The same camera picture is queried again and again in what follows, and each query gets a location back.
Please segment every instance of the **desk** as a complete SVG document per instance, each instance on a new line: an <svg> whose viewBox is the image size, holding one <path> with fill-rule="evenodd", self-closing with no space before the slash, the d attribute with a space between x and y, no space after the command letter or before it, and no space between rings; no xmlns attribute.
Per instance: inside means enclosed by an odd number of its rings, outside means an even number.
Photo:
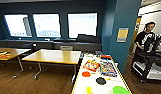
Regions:
<svg viewBox="0 0 161 94"><path fill-rule="evenodd" d="M78 76L76 78L76 81L75 81L75 84L74 84L74 87L72 90L72 94L86 94L85 90L87 87L91 87L91 90L93 91L93 93L91 93L91 94L113 94L112 89L115 86L121 86L121 87L124 87L125 89L129 90L127 84L125 83L123 77L121 76L118 68L115 66L115 63L113 60L110 60L110 62L115 67L115 70L117 72L117 77L104 76L104 75L101 75L100 72L96 72L95 74L91 74L90 77L83 77L82 72L89 71L89 70L83 68L83 65L89 60L89 58L87 58L86 56L87 55L84 56L84 59L82 61ZM96 58L96 56L94 56L93 58L98 62L101 60L100 58ZM104 85L99 85L96 82L96 79L98 77L102 77L104 79L110 78L110 80L107 80L106 84L104 84Z"/></svg>
<svg viewBox="0 0 161 94"><path fill-rule="evenodd" d="M22 60L38 62L39 72L35 75L35 79L37 79L37 75L42 71L40 62L74 64L74 72L76 73L76 65L78 64L80 54L81 54L81 51L62 51L62 50L41 49L23 58Z"/></svg>
<svg viewBox="0 0 161 94"><path fill-rule="evenodd" d="M19 58L19 55L25 52L28 52L28 51L30 51L30 49L0 48L0 52L11 52L9 57L5 57L5 58L0 57L0 60L10 60L12 58L17 57L20 68L21 68L21 71L19 73L21 73L23 72L23 66Z"/></svg>

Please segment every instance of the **poster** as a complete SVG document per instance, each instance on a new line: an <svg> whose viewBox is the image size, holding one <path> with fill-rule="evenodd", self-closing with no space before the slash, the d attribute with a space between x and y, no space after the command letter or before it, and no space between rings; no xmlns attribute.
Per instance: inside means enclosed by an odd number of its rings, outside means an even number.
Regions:
<svg viewBox="0 0 161 94"><path fill-rule="evenodd" d="M117 42L126 42L129 28L119 28Z"/></svg>

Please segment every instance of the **window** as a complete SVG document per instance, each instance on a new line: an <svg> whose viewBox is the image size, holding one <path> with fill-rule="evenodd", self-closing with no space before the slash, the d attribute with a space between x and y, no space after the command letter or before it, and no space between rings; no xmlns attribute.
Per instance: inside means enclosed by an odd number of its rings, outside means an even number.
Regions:
<svg viewBox="0 0 161 94"><path fill-rule="evenodd" d="M11 36L32 36L26 14L4 15Z"/></svg>
<svg viewBox="0 0 161 94"><path fill-rule="evenodd" d="M69 37L77 38L78 34L96 36L97 13L68 14Z"/></svg>
<svg viewBox="0 0 161 94"><path fill-rule="evenodd" d="M37 37L60 37L58 14L33 15Z"/></svg>

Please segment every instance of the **man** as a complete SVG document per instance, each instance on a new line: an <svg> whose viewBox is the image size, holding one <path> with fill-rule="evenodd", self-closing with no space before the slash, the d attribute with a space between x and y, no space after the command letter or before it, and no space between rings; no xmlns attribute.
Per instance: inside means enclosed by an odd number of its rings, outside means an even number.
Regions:
<svg viewBox="0 0 161 94"><path fill-rule="evenodd" d="M155 23L149 22L149 23L145 24L144 30L137 35L137 37L135 39L135 43L136 43L137 47L136 47L135 55L134 55L132 62L141 61L138 53L143 52L143 51L147 51L147 50L145 50L145 47L147 46L145 44L146 44L146 41L148 38L151 38L151 40L150 40L151 43L154 42L155 33L151 32L154 27L155 27Z"/></svg>

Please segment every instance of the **dark shirt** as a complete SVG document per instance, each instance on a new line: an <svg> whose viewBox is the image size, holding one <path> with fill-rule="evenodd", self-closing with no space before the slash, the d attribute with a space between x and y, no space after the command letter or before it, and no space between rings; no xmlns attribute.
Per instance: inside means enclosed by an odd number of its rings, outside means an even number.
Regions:
<svg viewBox="0 0 161 94"><path fill-rule="evenodd" d="M148 37L153 38L151 43L155 41L155 33L153 33L153 32L146 33L146 32L143 31L143 32L140 32L137 35L137 37L135 39L135 43L138 42L139 45L144 45L144 43L145 43L145 41L147 40Z"/></svg>

